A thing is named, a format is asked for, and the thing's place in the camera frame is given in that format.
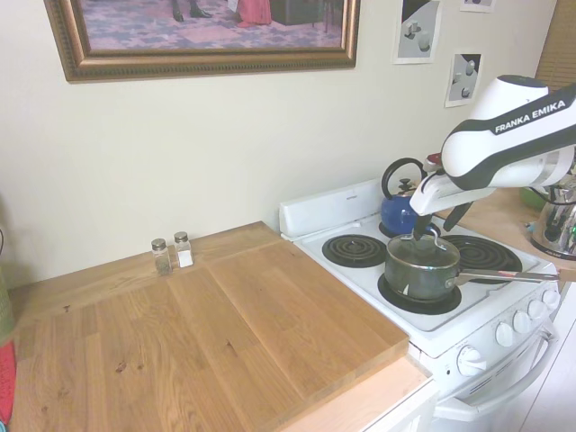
oven door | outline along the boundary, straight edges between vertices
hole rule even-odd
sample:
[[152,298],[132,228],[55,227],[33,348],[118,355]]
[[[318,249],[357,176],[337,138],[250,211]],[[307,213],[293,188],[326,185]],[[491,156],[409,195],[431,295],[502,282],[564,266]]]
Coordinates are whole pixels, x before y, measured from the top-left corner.
[[[506,357],[497,367],[436,406],[432,431],[485,432],[499,430],[499,411],[517,399],[545,370],[556,352],[558,337],[547,321],[527,342]],[[546,349],[533,364],[541,341]]]

stove knob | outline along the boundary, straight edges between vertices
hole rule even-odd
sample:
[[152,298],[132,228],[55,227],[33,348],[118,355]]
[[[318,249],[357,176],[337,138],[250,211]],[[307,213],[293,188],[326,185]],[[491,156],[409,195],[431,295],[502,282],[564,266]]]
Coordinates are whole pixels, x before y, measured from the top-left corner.
[[556,291],[546,291],[542,296],[542,301],[548,309],[553,311],[560,305],[560,294]]
[[528,304],[528,315],[532,320],[540,320],[547,312],[546,305],[539,300],[532,300]]
[[475,376],[486,370],[486,360],[473,346],[465,346],[458,355],[458,370],[464,376]]
[[510,325],[501,322],[496,327],[496,342],[502,347],[512,347],[512,344],[514,344],[514,330]]
[[522,310],[519,310],[514,314],[513,324],[514,324],[514,330],[521,334],[527,333],[532,329],[532,320],[530,319],[528,314]]

red towel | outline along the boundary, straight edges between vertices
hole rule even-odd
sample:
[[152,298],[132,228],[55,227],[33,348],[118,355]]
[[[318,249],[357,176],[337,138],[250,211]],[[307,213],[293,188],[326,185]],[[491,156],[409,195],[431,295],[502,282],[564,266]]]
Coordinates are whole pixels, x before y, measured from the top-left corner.
[[8,424],[14,406],[16,387],[16,356],[14,342],[0,347],[0,421]]

wooden cutting board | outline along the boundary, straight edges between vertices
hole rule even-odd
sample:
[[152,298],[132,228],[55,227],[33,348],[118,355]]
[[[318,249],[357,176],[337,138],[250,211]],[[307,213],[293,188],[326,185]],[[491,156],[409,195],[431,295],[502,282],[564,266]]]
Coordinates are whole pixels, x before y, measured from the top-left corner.
[[24,328],[11,432],[271,431],[408,338],[289,242]]

pot lid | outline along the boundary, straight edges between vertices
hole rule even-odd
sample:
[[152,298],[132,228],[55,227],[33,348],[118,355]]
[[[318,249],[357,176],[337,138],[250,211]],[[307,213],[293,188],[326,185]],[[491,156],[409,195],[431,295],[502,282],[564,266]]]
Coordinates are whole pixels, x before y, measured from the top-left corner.
[[399,188],[398,196],[412,196],[416,192],[416,188],[409,178],[401,178]]
[[419,268],[448,268],[457,266],[458,249],[450,242],[433,236],[415,240],[411,235],[393,238],[388,243],[388,255],[408,266]]

